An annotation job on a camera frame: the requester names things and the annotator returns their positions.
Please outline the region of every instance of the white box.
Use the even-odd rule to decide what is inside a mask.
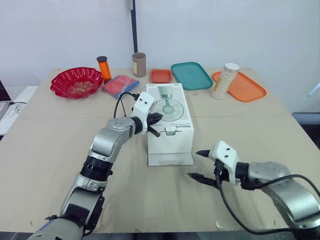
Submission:
[[[192,165],[194,126],[182,84],[147,84],[146,92],[156,101],[153,112],[163,114],[162,120],[152,125],[160,137],[148,133],[148,165]],[[161,98],[160,92],[164,97],[169,96],[168,102]],[[166,114],[167,109],[173,112]]]

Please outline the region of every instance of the laptop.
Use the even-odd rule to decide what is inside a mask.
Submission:
[[[10,102],[11,98],[9,97],[9,94],[7,93],[5,87],[0,81],[0,120],[7,111]]]

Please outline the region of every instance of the plastic tray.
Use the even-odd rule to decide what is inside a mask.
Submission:
[[[185,90],[208,89],[213,82],[199,63],[184,62],[171,66],[175,80],[182,84]]]
[[[221,71],[212,75],[213,81],[217,82]],[[228,93],[235,99],[249,103],[267,95],[267,91],[255,81],[241,72],[238,72],[233,82],[230,84]]]
[[[171,71],[169,69],[152,69],[150,81],[154,84],[169,84],[172,81]]]

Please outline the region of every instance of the white wall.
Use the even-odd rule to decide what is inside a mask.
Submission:
[[[234,61],[253,67],[291,112],[320,111],[319,0],[136,0],[138,48],[147,67]],[[126,0],[5,0],[0,8],[0,79],[44,79],[55,67],[131,67]]]

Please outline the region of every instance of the brown cup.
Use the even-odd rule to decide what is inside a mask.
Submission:
[[[136,77],[144,77],[146,75],[146,55],[142,52],[132,54],[133,74]]]

